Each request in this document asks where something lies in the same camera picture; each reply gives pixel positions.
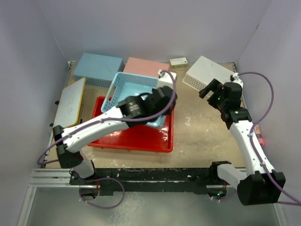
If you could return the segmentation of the white perforated basket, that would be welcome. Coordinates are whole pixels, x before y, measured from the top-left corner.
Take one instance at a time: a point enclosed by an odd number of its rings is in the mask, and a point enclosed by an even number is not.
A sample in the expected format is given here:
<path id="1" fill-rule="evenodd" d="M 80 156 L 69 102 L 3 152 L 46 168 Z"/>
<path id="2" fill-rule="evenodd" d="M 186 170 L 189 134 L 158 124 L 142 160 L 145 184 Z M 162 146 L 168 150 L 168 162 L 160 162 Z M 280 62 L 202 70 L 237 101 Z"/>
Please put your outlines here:
<path id="1" fill-rule="evenodd" d="M 201 56 L 186 72 L 183 83 L 200 91 L 204 89 L 213 79 L 220 83 L 230 80 L 234 73 L 234 64 L 218 64 L 204 56 Z"/>

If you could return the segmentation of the pink perforated basket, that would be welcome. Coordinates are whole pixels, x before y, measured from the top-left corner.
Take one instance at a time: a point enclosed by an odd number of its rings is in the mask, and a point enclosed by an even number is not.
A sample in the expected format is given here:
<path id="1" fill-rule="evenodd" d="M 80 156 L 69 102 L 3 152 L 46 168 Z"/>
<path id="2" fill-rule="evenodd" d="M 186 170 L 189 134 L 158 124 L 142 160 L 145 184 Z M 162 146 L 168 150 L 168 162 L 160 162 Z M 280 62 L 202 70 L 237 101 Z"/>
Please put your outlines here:
<path id="1" fill-rule="evenodd" d="M 159 70 L 169 71 L 169 64 L 130 57 L 127 60 L 124 73 L 158 77 Z"/>

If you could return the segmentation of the light blue perforated basket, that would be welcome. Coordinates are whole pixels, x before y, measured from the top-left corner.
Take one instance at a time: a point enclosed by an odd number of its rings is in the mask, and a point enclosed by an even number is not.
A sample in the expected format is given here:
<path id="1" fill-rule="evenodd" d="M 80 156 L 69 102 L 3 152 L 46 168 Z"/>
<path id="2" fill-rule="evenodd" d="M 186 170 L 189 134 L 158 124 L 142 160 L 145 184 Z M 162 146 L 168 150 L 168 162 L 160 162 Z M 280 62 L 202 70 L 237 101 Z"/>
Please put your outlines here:
<path id="1" fill-rule="evenodd" d="M 73 72 L 75 80 L 86 78 L 88 86 L 108 89 L 116 73 L 123 71 L 123 59 L 84 53 Z"/>

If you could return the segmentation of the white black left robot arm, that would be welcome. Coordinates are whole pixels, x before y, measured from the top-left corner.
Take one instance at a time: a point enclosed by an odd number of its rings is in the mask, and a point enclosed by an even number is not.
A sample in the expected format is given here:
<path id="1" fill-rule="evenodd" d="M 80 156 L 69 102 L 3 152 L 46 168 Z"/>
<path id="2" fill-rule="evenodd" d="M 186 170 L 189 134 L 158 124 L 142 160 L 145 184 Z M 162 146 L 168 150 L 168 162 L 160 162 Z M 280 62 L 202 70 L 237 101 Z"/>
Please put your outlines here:
<path id="1" fill-rule="evenodd" d="M 78 126 L 54 126 L 60 167 L 74 170 L 85 184 L 93 184 L 97 178 L 94 164 L 81 149 L 113 132 L 145 125 L 162 115 L 170 114 L 176 99 L 176 92 L 169 86 L 153 88 L 149 94 L 128 96 L 110 110 Z"/>

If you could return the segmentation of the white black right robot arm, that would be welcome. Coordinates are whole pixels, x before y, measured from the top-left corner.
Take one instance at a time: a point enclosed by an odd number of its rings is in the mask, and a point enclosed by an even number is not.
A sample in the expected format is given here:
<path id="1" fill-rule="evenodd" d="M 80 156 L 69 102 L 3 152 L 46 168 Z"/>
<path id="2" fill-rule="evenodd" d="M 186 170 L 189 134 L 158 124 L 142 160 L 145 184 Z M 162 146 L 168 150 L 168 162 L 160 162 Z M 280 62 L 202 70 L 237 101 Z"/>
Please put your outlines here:
<path id="1" fill-rule="evenodd" d="M 212 93 L 207 101 L 221 113 L 221 119 L 234 137 L 246 167 L 246 172 L 241 172 L 229 161 L 216 161 L 210 166 L 209 179 L 214 184 L 225 181 L 233 186 L 244 206 L 276 203 L 284 187 L 285 176 L 275 171 L 257 137 L 250 134 L 253 122 L 249 111 L 241 107 L 242 87 L 240 79 L 224 84 L 213 79 L 199 92 L 200 98 Z"/>

